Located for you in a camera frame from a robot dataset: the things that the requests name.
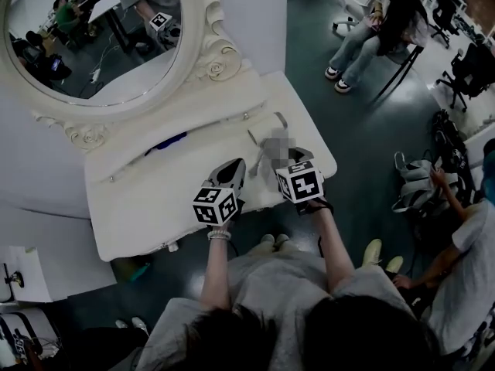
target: black and white sneaker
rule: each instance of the black and white sneaker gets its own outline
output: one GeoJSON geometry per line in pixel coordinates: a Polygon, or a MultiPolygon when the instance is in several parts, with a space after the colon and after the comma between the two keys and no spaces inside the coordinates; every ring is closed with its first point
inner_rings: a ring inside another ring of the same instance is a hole
{"type": "Polygon", "coordinates": [[[339,75],[340,71],[333,69],[331,66],[328,66],[328,69],[325,71],[325,77],[329,80],[336,80],[339,75]]]}
{"type": "Polygon", "coordinates": [[[339,94],[346,94],[351,89],[353,89],[350,85],[347,85],[344,80],[340,79],[338,83],[335,84],[335,90],[339,94]]]}

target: black and white cube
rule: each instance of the black and white cube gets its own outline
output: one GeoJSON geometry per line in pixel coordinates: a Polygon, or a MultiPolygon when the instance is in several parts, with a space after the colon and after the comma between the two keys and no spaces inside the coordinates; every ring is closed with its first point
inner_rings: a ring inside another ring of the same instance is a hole
{"type": "Polygon", "coordinates": [[[223,226],[236,212],[237,202],[233,189],[201,187],[193,200],[194,213],[200,223],[223,226]]]}
{"type": "Polygon", "coordinates": [[[275,173],[282,195],[293,203],[323,196],[323,177],[313,159],[277,169],[275,173]]]}
{"type": "Polygon", "coordinates": [[[159,12],[156,14],[151,21],[149,21],[149,25],[155,30],[155,32],[160,32],[165,27],[167,27],[172,21],[172,16],[164,14],[163,12],[159,12]]]}

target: white mirror frame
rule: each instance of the white mirror frame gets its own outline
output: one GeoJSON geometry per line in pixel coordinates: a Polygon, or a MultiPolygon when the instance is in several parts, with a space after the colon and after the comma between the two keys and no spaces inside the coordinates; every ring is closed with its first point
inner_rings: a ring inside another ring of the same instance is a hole
{"type": "Polygon", "coordinates": [[[44,87],[13,58],[8,26],[10,2],[0,0],[0,29],[4,30],[0,32],[0,81],[6,85],[9,97],[33,110],[37,121],[62,125],[70,140],[85,150],[103,144],[108,124],[137,117],[158,104],[163,105],[184,82],[204,77],[226,80],[241,68],[237,48],[220,27],[224,19],[220,0],[180,0],[183,29],[179,50],[164,78],[133,100],[88,107],[87,100],[65,97],[44,87]]]}

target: shoe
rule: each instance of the shoe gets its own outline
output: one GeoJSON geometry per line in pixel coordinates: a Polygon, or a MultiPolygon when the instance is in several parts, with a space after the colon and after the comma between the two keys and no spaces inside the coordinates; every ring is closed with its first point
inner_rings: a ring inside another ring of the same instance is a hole
{"type": "Polygon", "coordinates": [[[287,242],[288,240],[290,240],[290,238],[284,233],[281,233],[280,235],[277,236],[277,240],[275,241],[275,247],[278,249],[284,242],[287,242]]]}
{"type": "Polygon", "coordinates": [[[378,265],[380,263],[381,240],[373,239],[368,244],[363,256],[363,267],[378,265]]]}
{"type": "Polygon", "coordinates": [[[132,325],[134,326],[134,328],[140,328],[146,333],[147,336],[149,336],[148,327],[146,327],[146,324],[140,318],[132,318],[132,325]]]}
{"type": "Polygon", "coordinates": [[[325,77],[329,80],[336,80],[339,75],[340,71],[333,69],[331,66],[328,66],[328,69],[325,71],[325,77]]]}
{"type": "Polygon", "coordinates": [[[344,80],[340,79],[338,83],[335,84],[335,90],[339,94],[346,94],[353,88],[350,85],[347,85],[344,80]]]}
{"type": "Polygon", "coordinates": [[[404,263],[404,258],[401,256],[396,256],[390,260],[385,270],[387,272],[391,272],[392,274],[398,274],[399,271],[401,270],[403,263],[404,263]]]}
{"type": "Polygon", "coordinates": [[[275,238],[273,237],[273,235],[267,233],[261,238],[260,243],[262,242],[270,242],[271,244],[275,244],[275,238]]]}
{"type": "Polygon", "coordinates": [[[117,328],[129,328],[129,325],[119,318],[115,320],[115,325],[117,326],[117,328]]]}

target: light blue jeans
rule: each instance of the light blue jeans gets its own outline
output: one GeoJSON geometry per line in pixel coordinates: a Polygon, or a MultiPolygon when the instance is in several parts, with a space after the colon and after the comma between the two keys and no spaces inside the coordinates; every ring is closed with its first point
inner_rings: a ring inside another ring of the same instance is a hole
{"type": "Polygon", "coordinates": [[[376,32],[363,21],[354,27],[344,39],[342,46],[330,60],[330,66],[343,72],[342,80],[354,87],[360,75],[370,65],[371,60],[378,54],[380,39],[376,32]],[[360,49],[359,56],[351,62],[354,53],[360,49]]]}

